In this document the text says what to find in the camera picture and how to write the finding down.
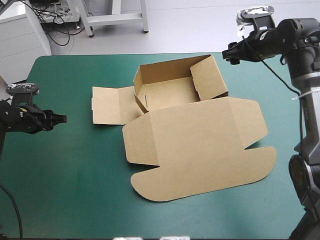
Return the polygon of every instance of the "green tabletop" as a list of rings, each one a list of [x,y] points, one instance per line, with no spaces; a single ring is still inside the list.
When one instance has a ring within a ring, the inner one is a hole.
[[[29,83],[42,109],[66,114],[67,123],[35,135],[6,135],[0,182],[16,198],[26,238],[287,238],[304,214],[288,162],[299,142],[299,103],[261,63],[231,66],[213,53],[232,97],[257,100],[269,129],[255,146],[274,146],[277,163],[265,179],[249,185],[152,202],[130,184],[148,169],[126,160],[120,125],[95,125],[92,86],[133,85],[140,64],[196,54],[45,56],[34,64]],[[279,58],[267,61],[290,82]],[[9,198],[0,191],[0,224],[18,236]]]

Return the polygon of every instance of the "black cable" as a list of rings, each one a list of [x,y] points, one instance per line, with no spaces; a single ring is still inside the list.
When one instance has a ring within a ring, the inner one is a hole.
[[[294,89],[292,89],[268,64],[265,63],[265,61],[256,53],[256,51],[249,45],[249,43],[247,42],[247,40],[245,39],[244,36],[242,36],[243,41],[245,42],[245,44],[248,46],[248,48],[252,51],[252,53],[254,53],[258,59],[293,93],[297,94],[298,96],[300,96],[300,93]],[[300,157],[301,157],[301,165],[302,167],[304,166],[304,157],[303,157],[303,140],[304,140],[304,129],[303,129],[303,104],[302,104],[302,99],[299,98],[299,132],[300,132]],[[306,184],[308,184],[307,181],[307,176],[306,176],[306,172],[303,170],[302,171],[303,174],[303,178]],[[320,215],[318,213],[318,210],[316,208],[316,204],[311,196],[311,193],[308,189],[307,191],[308,197],[310,199],[313,211],[315,213],[315,216],[317,218],[317,222],[315,224],[319,224],[320,223]]]
[[[13,204],[13,207],[14,207],[14,210],[16,213],[16,217],[18,218],[18,223],[19,223],[19,239],[23,240],[24,239],[24,230],[22,227],[21,216],[20,216],[20,212],[19,212],[16,200],[15,200],[14,196],[9,192],[9,190],[6,189],[6,187],[3,186],[1,183],[0,183],[0,188],[9,196],[9,198]]]
[[[46,30],[46,34],[49,36],[49,38],[50,38],[55,44],[57,44],[57,45],[59,45],[59,46],[62,46],[62,47],[63,47],[63,46],[66,46],[66,45],[69,44],[69,42],[70,42],[69,28],[68,28],[68,25],[66,24],[65,20],[62,18],[62,15],[59,15],[59,14],[57,14],[56,12],[47,11],[47,10],[42,10],[42,11],[37,12],[37,10],[35,10],[35,9],[34,9],[32,6],[30,6],[29,4],[25,3],[23,0],[17,0],[17,1],[25,4],[28,8],[30,8],[30,9],[34,12],[34,14],[37,16],[37,18],[40,20],[40,22],[43,23],[43,24],[46,23],[46,21],[45,21],[44,18],[42,17],[42,15],[43,15],[44,12],[46,12],[46,13],[53,13],[53,14],[56,15],[56,16],[54,16],[54,18],[53,18],[53,23],[55,22],[55,19],[56,19],[56,18],[61,18],[61,20],[62,20],[63,24],[65,24],[66,30],[67,30],[67,32],[68,32],[68,33],[67,33],[67,34],[68,34],[68,40],[67,40],[67,42],[66,42],[65,44],[60,44],[60,43],[56,42],[56,41],[53,39],[53,37],[49,34],[49,32],[52,32],[52,31],[47,31],[47,30]]]
[[[245,37],[242,36],[242,38],[243,38],[243,41],[245,42],[245,44],[251,50],[251,52],[253,52],[257,56],[257,58],[286,86],[286,88],[299,96],[300,93],[298,91],[294,90],[293,88],[291,88],[268,64],[266,64],[266,62],[259,56],[259,54],[256,53],[256,51],[249,45],[249,43],[247,42]]]
[[[55,29],[55,28],[53,28],[53,29],[54,29],[54,31],[57,31],[57,32],[59,32],[59,33],[68,34],[67,32],[63,32],[63,31],[60,31],[60,30]],[[82,28],[80,31],[78,31],[78,32],[69,33],[69,35],[78,35],[78,34],[81,33],[83,30],[85,30],[85,27],[83,27],[83,28]]]
[[[62,33],[62,34],[69,34],[69,35],[78,35],[79,33],[81,33],[83,30],[85,30],[85,28],[83,27],[80,31],[78,31],[78,32],[76,32],[76,33],[66,33],[66,32],[63,32],[63,31],[60,31],[60,30],[58,30],[58,29],[53,29],[54,31],[57,31],[57,32],[59,32],[59,33]]]

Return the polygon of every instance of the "wire bundle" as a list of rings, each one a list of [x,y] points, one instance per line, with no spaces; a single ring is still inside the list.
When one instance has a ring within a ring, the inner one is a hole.
[[[52,2],[51,0],[45,0],[44,1],[45,5],[44,5],[44,8],[42,9],[41,7],[37,8],[32,5],[29,5],[29,4],[25,3],[23,0],[18,0],[18,1],[25,4],[29,9],[31,9],[34,12],[36,17],[40,21],[45,34],[48,35],[48,37],[55,44],[57,44],[59,46],[68,45],[70,42],[70,36],[77,35],[85,29],[83,27],[78,32],[70,32],[69,31],[69,26],[67,25],[66,21],[68,21],[68,19],[72,16],[72,14],[70,13],[70,9],[68,7],[61,6],[60,4]],[[47,22],[45,20],[45,17],[52,17],[53,18],[53,24],[51,25],[51,28],[47,26],[47,24],[46,24]],[[59,24],[59,25],[63,24],[66,28],[66,32],[63,32],[63,31],[56,29],[55,24]],[[53,31],[68,35],[68,39],[67,39],[66,43],[61,44],[61,43],[58,43],[56,40],[54,40],[53,36],[50,34]]]

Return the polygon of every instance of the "cardboard box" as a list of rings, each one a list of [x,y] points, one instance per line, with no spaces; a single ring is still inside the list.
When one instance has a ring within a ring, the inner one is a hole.
[[[211,55],[141,65],[133,84],[93,87],[93,123],[125,125],[142,115],[139,108],[146,113],[228,95]]]
[[[170,201],[253,183],[272,171],[273,147],[246,149],[268,134],[259,104],[228,97],[212,56],[141,65],[133,83],[93,88],[92,109],[95,123],[126,124],[130,163],[158,166],[131,177],[144,198]]]

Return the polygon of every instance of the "box lid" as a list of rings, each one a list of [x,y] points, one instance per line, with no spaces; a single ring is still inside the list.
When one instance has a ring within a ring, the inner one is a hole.
[[[222,97],[150,111],[123,127],[128,162],[159,166],[135,173],[134,189],[152,201],[249,184],[266,177],[276,150],[246,150],[268,129],[256,101]]]

